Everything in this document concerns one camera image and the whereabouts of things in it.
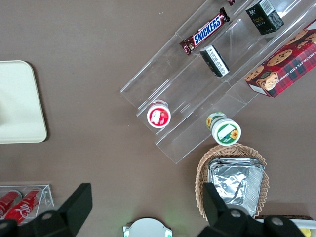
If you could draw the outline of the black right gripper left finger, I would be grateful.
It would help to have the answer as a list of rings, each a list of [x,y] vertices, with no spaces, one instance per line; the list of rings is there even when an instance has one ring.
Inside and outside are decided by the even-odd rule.
[[[75,237],[93,207],[90,183],[82,183],[56,211],[46,211],[19,226],[13,219],[1,220],[2,237]]]

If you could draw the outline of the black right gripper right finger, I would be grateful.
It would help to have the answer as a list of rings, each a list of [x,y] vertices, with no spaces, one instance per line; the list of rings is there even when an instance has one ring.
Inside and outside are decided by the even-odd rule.
[[[199,237],[303,237],[301,230],[288,218],[267,216],[258,222],[243,211],[229,209],[212,183],[203,184],[203,207],[209,225]]]

